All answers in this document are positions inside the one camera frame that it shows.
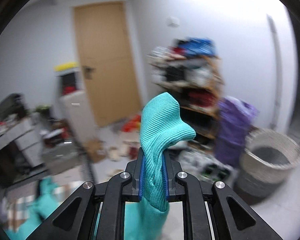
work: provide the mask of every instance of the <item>woven basket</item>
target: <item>woven basket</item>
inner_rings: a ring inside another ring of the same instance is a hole
[[[299,146],[290,137],[270,129],[256,130],[246,140],[246,149],[240,158],[242,170],[237,186],[253,196],[265,197],[300,164]],[[277,150],[287,163],[269,163],[253,154],[255,150],[264,147]]]

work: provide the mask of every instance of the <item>microfiber cloth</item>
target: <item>microfiber cloth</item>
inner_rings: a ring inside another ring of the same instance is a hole
[[[43,179],[40,183],[40,196],[28,208],[29,218],[19,227],[17,232],[7,230],[6,234],[11,240],[25,240],[40,224],[41,219],[47,218],[58,207],[58,202],[52,191],[58,185],[52,182],[51,177]]]
[[[52,182],[51,177],[43,179],[40,183],[40,196],[34,202],[34,208],[44,219],[52,214],[58,207],[58,202],[53,196],[53,190],[58,187]]]
[[[124,238],[155,240],[169,212],[162,179],[162,152],[178,141],[191,140],[195,131],[180,118],[178,102],[162,93],[144,107],[140,143],[145,156],[144,196],[139,203],[126,204]]]

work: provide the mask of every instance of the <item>cardboard box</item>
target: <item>cardboard box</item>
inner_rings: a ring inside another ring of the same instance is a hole
[[[85,143],[85,150],[93,163],[100,162],[104,158],[106,158],[106,154],[103,151],[103,143],[98,139],[93,139]]]

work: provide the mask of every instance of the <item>purple bag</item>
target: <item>purple bag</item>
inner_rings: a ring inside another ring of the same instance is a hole
[[[226,97],[219,103],[219,107],[221,120],[215,142],[215,158],[236,167],[245,147],[245,137],[259,111],[233,97]]]
[[[237,98],[226,97],[219,103],[220,128],[218,137],[233,144],[243,145],[251,123],[259,111],[252,105]]]

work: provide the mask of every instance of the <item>wooden shelf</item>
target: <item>wooden shelf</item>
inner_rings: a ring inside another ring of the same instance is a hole
[[[192,60],[192,59],[200,59],[200,58],[204,58],[206,61],[208,61],[208,63],[210,65],[214,65],[213,64],[213,60],[221,60],[221,58],[219,58],[218,56],[204,56],[204,55],[201,55],[201,56],[197,56],[197,57],[194,57],[194,58],[179,58],[179,59],[172,59],[172,60],[163,60],[162,62],[160,62],[160,64],[169,64],[169,63],[172,63],[172,62],[181,62],[181,61],[187,61],[187,60]],[[161,67],[161,66],[158,66],[154,63],[148,63],[149,65],[151,66],[154,66],[154,67]]]
[[[213,84],[214,81],[210,80],[206,86],[197,86],[193,85],[187,81],[181,80],[181,81],[162,81],[159,83],[155,83],[158,86],[161,86],[166,89],[178,89],[178,88],[196,88],[196,89],[206,89],[211,92],[215,90]]]
[[[180,106],[180,108],[194,111],[194,112],[197,112],[200,114],[205,114],[205,115],[213,117],[214,119],[218,119],[218,116],[217,116],[218,109],[216,107],[214,107],[212,111],[202,111],[202,110],[198,110],[198,109],[187,107],[187,106]]]
[[[185,123],[189,124],[197,134],[200,134],[208,139],[211,139],[211,140],[214,140],[216,138],[216,136],[213,134],[213,130],[214,129],[211,129],[210,131],[205,131],[203,129],[200,129],[199,126],[197,125],[194,125],[193,123],[189,123],[187,121],[184,121]]]
[[[166,66],[164,67],[164,66],[159,66],[159,65],[150,64],[150,63],[148,63],[148,64],[153,66],[153,67],[157,67],[157,68],[163,68],[163,69],[167,68]]]
[[[213,149],[207,150],[204,147],[200,146],[199,143],[192,143],[191,141],[189,141],[188,146],[203,151],[205,154],[213,155]]]

